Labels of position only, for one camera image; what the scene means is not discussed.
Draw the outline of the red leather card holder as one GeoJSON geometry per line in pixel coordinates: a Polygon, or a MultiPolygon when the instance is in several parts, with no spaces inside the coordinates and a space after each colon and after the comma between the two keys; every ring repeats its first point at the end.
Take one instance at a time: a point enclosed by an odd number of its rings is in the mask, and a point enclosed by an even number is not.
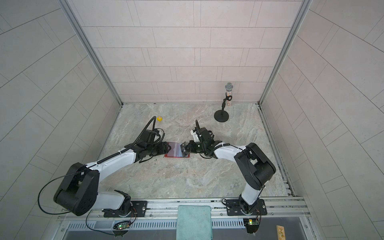
{"type": "Polygon", "coordinates": [[[185,154],[182,151],[181,143],[168,142],[171,149],[165,154],[165,158],[189,158],[190,154],[185,154]]]}

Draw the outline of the clear case with credit cards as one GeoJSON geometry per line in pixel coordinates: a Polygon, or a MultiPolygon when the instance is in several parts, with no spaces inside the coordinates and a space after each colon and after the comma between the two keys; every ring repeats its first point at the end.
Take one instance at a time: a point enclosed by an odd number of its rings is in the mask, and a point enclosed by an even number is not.
{"type": "Polygon", "coordinates": [[[187,142],[184,142],[181,144],[181,154],[183,158],[189,158],[190,157],[190,144],[187,142]]]}

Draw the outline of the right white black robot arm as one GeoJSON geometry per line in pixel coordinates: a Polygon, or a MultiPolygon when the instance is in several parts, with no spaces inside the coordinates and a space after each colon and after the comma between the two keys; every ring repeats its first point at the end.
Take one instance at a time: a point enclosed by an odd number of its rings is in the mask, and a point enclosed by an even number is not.
{"type": "Polygon", "coordinates": [[[239,207],[241,211],[250,215],[259,212],[257,203],[261,193],[273,175],[276,167],[264,152],[255,143],[237,147],[222,141],[215,141],[212,131],[206,128],[195,127],[191,131],[193,140],[181,144],[183,156],[192,154],[203,154],[206,158],[225,159],[235,162],[246,185],[239,196],[239,207]]]}

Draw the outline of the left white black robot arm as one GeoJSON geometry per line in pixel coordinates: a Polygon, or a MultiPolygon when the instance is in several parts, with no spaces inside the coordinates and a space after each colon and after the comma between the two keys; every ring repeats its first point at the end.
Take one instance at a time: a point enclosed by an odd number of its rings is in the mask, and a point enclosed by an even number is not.
{"type": "Polygon", "coordinates": [[[125,217],[132,213],[131,197],[119,190],[100,192],[99,183],[123,167],[145,162],[171,150],[159,129],[145,130],[122,150],[86,165],[73,164],[61,182],[53,200],[76,216],[90,210],[102,210],[105,216],[125,217]]]}

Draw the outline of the black microphone stand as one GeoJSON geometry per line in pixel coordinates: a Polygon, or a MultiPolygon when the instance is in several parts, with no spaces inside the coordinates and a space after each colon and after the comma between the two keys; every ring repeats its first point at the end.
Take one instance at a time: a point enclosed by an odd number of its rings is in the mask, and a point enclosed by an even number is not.
{"type": "Polygon", "coordinates": [[[215,112],[214,118],[217,122],[224,123],[229,120],[229,114],[227,111],[225,111],[225,107],[227,104],[230,104],[233,98],[233,84],[232,83],[227,83],[225,88],[226,88],[226,95],[225,98],[223,99],[222,103],[222,108],[218,111],[215,112]]]}

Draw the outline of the teal folded cloth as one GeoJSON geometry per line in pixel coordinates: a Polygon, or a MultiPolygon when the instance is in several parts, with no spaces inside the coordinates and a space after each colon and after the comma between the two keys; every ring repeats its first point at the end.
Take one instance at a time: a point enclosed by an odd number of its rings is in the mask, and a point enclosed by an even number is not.
{"type": "Polygon", "coordinates": [[[177,240],[212,240],[210,206],[178,206],[177,240]]]}

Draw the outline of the left green circuit board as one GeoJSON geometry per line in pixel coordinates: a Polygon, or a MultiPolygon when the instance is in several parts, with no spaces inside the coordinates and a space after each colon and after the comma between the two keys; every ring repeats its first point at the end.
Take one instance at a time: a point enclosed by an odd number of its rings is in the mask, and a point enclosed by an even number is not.
{"type": "Polygon", "coordinates": [[[122,221],[118,222],[113,226],[113,229],[116,231],[124,231],[127,230],[131,225],[130,221],[122,221]]]}

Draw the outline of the green circuit board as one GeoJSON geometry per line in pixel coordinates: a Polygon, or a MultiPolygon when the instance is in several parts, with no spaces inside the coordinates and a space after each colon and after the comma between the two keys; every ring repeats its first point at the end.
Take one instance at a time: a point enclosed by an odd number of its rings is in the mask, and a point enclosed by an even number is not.
{"type": "Polygon", "coordinates": [[[116,231],[124,231],[127,230],[131,225],[130,221],[122,221],[118,222],[113,226],[113,229],[116,231]]]}
{"type": "Polygon", "coordinates": [[[243,219],[248,234],[255,234],[260,227],[259,219],[243,219]]]}

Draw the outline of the right green circuit board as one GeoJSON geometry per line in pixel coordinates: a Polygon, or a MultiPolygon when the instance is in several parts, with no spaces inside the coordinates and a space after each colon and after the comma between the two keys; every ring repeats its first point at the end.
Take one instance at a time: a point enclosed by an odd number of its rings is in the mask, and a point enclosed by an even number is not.
{"type": "Polygon", "coordinates": [[[248,234],[255,234],[260,227],[259,219],[243,219],[248,234]]]}

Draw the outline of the wooden block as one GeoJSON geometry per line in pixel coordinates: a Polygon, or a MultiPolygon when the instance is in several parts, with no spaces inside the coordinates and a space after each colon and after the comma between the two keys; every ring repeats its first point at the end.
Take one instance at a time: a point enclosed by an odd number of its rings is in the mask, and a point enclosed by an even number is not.
{"type": "Polygon", "coordinates": [[[278,240],[286,240],[285,228],[283,226],[277,226],[278,240]]]}

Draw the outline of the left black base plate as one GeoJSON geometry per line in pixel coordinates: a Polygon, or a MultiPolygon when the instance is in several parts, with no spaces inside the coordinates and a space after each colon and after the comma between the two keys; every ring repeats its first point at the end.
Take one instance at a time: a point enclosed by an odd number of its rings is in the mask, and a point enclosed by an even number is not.
{"type": "Polygon", "coordinates": [[[147,210],[148,201],[129,201],[117,209],[104,209],[105,218],[128,218],[128,217],[144,217],[147,210]]]}

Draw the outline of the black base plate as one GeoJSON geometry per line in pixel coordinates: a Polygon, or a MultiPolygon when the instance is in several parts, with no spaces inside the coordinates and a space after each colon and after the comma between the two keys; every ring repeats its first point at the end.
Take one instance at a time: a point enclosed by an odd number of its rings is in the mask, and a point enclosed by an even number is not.
{"type": "Polygon", "coordinates": [[[148,201],[129,201],[117,209],[104,209],[105,218],[128,218],[128,217],[144,217],[147,210],[148,201]]]}
{"type": "Polygon", "coordinates": [[[221,199],[221,202],[226,207],[228,216],[266,216],[268,214],[263,199],[258,199],[252,205],[248,205],[242,198],[221,199]]]}

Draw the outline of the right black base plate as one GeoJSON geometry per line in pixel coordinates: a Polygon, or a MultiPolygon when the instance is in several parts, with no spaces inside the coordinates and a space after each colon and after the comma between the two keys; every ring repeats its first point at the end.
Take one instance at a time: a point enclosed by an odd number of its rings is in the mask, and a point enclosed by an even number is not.
{"type": "Polygon", "coordinates": [[[228,216],[266,216],[268,214],[263,199],[258,199],[252,205],[248,205],[242,198],[221,199],[221,202],[226,207],[228,216]]]}

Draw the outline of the aluminium mounting rail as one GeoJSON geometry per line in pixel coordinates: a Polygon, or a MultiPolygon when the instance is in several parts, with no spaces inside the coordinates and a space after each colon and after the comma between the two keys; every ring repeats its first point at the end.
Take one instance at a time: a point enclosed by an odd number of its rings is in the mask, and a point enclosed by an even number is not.
{"type": "Polygon", "coordinates": [[[251,214],[244,214],[239,207],[224,204],[225,201],[238,203],[237,198],[197,198],[197,199],[145,199],[146,206],[137,205],[138,216],[127,215],[125,218],[106,218],[101,210],[93,210],[83,216],[65,214],[53,217],[54,221],[93,221],[93,220],[168,220],[176,219],[180,209],[191,206],[193,208],[209,207],[212,219],[224,218],[285,218],[310,217],[310,211],[302,197],[262,197],[257,209],[251,214]]]}

